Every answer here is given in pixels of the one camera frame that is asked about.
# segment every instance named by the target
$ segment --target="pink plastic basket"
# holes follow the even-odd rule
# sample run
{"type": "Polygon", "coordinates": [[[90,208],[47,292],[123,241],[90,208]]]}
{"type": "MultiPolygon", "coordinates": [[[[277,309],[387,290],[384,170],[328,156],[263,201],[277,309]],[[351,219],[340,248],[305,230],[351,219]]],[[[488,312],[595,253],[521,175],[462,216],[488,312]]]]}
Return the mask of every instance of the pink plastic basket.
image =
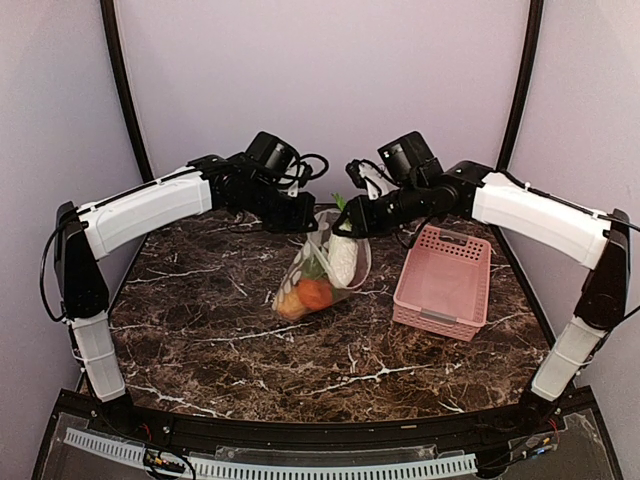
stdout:
{"type": "Polygon", "coordinates": [[[491,244],[426,226],[407,255],[393,320],[471,341],[487,322],[491,244]]]}

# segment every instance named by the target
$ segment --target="yellow fruit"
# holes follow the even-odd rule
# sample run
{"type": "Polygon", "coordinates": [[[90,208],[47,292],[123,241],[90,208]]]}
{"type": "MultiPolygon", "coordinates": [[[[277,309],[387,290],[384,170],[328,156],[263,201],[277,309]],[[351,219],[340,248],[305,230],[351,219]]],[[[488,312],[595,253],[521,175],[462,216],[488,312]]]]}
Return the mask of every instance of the yellow fruit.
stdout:
{"type": "Polygon", "coordinates": [[[307,307],[302,304],[300,297],[298,297],[297,287],[294,287],[284,296],[282,302],[278,304],[277,312],[289,321],[298,320],[307,313],[307,307]]]}

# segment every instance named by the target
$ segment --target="marble tabletop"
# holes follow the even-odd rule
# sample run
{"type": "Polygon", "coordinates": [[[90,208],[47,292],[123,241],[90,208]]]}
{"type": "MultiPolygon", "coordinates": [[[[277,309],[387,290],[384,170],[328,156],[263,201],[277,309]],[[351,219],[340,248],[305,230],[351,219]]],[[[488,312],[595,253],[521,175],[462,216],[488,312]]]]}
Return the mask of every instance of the marble tabletop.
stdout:
{"type": "Polygon", "coordinates": [[[137,405],[287,422],[399,420],[517,401],[548,350],[491,230],[443,228],[492,245],[487,325],[470,343],[391,322],[406,250],[370,240],[362,291],[298,322],[273,296],[302,235],[214,212],[149,235],[112,312],[120,367],[137,405]]]}

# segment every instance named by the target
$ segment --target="white wall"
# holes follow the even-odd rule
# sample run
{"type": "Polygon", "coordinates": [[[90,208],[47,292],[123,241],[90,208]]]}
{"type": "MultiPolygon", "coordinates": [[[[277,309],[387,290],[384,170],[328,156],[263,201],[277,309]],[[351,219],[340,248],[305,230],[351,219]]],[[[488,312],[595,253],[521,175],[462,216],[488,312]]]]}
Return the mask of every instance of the white wall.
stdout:
{"type": "Polygon", "coordinates": [[[346,162],[420,130],[445,166],[494,165],[528,1],[117,2],[156,174],[243,150],[259,130],[331,161],[310,185],[350,195],[346,162]]]}
{"type": "MultiPolygon", "coordinates": [[[[583,205],[627,211],[640,223],[640,3],[546,2],[513,173],[583,205]]],[[[586,271],[516,235],[509,239],[559,333],[586,271]]],[[[633,234],[629,308],[640,302],[633,234]]],[[[640,478],[640,316],[616,329],[582,384],[591,384],[625,478],[640,478]]]]}
{"type": "MultiPolygon", "coordinates": [[[[49,321],[38,295],[56,209],[120,192],[139,175],[98,0],[2,0],[0,7],[0,478],[18,480],[31,476],[59,389],[78,378],[67,331],[49,321]]],[[[111,287],[132,251],[105,261],[111,287]]]]}

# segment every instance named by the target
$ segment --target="green leaf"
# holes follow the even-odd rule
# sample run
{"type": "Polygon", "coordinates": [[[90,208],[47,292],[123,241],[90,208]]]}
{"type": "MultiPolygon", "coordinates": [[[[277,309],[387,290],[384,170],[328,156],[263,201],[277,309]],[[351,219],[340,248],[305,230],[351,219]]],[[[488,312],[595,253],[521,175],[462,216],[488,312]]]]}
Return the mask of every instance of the green leaf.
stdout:
{"type": "Polygon", "coordinates": [[[334,193],[331,196],[336,201],[336,205],[338,205],[340,211],[344,211],[345,207],[347,206],[347,201],[344,199],[344,197],[339,193],[334,193]]]}
{"type": "Polygon", "coordinates": [[[315,255],[312,255],[302,265],[302,275],[304,278],[318,280],[326,276],[326,272],[324,271],[322,264],[316,259],[315,255]]]}

